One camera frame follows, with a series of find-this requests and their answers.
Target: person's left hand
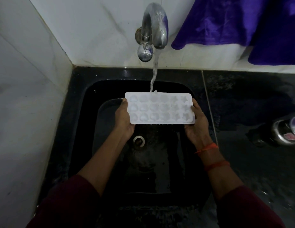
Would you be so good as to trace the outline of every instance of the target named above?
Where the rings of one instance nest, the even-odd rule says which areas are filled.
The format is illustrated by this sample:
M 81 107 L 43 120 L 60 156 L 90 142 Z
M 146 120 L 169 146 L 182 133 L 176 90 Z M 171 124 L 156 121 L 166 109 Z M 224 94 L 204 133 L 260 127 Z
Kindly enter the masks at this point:
M 122 130 L 122 139 L 126 142 L 133 135 L 135 125 L 130 123 L 130 115 L 127 112 L 127 99 L 122 99 L 120 107 L 115 113 L 115 128 Z

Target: maroon shirt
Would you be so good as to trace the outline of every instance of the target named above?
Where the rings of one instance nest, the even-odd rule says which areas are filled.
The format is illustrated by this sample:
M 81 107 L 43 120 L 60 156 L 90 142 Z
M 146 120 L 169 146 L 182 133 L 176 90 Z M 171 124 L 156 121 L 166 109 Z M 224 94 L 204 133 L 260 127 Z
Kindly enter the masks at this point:
M 27 228 L 92 227 L 99 199 L 95 188 L 75 175 L 49 193 Z M 285 227 L 280 217 L 246 186 L 232 190 L 217 202 L 217 216 L 220 228 Z

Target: faucet handle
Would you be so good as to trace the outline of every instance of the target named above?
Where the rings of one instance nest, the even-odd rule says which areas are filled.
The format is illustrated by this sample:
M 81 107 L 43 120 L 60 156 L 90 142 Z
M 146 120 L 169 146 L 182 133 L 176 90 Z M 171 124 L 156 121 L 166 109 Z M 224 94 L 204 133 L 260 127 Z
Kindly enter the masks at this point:
M 148 62 L 152 59 L 154 50 L 150 44 L 142 43 L 137 49 L 137 54 L 140 61 Z

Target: sink drain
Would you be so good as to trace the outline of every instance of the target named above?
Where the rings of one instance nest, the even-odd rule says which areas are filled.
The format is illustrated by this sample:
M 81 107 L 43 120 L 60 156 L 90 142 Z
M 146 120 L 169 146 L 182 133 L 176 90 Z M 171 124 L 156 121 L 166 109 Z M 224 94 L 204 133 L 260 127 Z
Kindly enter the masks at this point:
M 143 147 L 145 145 L 145 139 L 142 136 L 136 136 L 133 139 L 133 143 L 139 147 Z

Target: black countertop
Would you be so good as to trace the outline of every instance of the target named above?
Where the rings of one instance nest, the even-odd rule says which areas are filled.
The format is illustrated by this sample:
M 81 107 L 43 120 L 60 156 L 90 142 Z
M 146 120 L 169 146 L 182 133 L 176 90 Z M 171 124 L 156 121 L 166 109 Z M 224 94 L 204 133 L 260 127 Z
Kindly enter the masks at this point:
M 151 69 L 77 67 L 73 70 L 39 202 L 51 187 L 68 179 L 86 90 L 100 80 L 151 78 Z M 295 146 L 259 148 L 246 136 L 249 130 L 263 123 L 295 115 L 295 74 L 159 70 L 156 81 L 181 83 L 194 93 L 210 122 L 213 140 L 218 142 L 232 168 L 282 218 L 286 227 L 295 227 Z M 217 227 L 215 208 L 210 197 L 203 210 L 195 206 L 120 208 L 113 216 L 119 222 L 131 220 L 136 227 L 156 224 Z M 104 217 L 101 224 L 115 220 Z

